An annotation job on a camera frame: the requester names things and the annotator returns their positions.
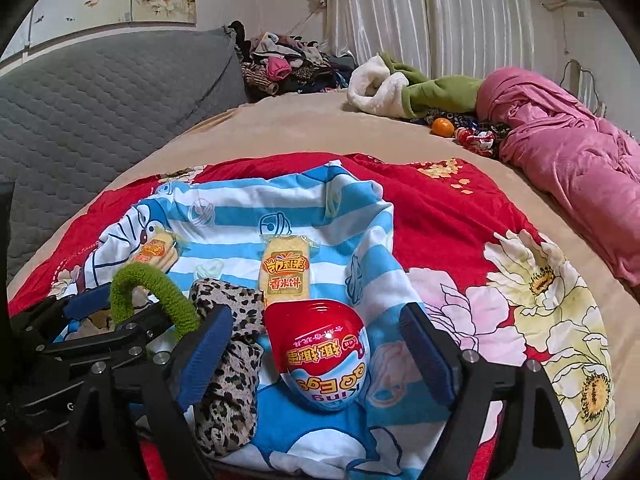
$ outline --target quilted gray fabric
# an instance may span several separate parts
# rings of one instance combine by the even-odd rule
[[[245,102],[223,29],[97,38],[0,77],[0,182],[16,181],[8,279],[123,171]]]

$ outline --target curtain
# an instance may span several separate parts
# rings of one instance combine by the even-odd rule
[[[332,52],[386,50],[429,77],[533,66],[529,0],[328,0]]]

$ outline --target pink blanket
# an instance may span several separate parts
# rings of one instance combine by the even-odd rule
[[[513,131],[500,158],[551,193],[578,232],[640,292],[640,146],[545,77],[501,68],[480,86],[480,120]]]

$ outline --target leopard print fabric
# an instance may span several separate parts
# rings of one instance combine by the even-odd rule
[[[193,407],[195,436],[200,450],[220,458],[247,444],[255,435],[256,392],[262,347],[255,341],[264,333],[262,293],[203,278],[191,285],[191,301],[206,317],[215,305],[227,305],[233,314],[231,341],[200,404]]]

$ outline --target green fleece garment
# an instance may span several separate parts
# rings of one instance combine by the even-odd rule
[[[111,281],[111,317],[116,324],[133,316],[133,289],[143,286],[149,290],[175,324],[178,339],[194,332],[200,325],[196,307],[180,289],[159,269],[140,262],[132,262],[116,272]]]
[[[380,52],[389,71],[400,72],[409,81],[402,89],[402,108],[411,119],[424,117],[429,108],[464,114],[476,110],[476,98],[482,79],[466,75],[446,75],[428,79],[412,66],[396,62],[386,52]]]

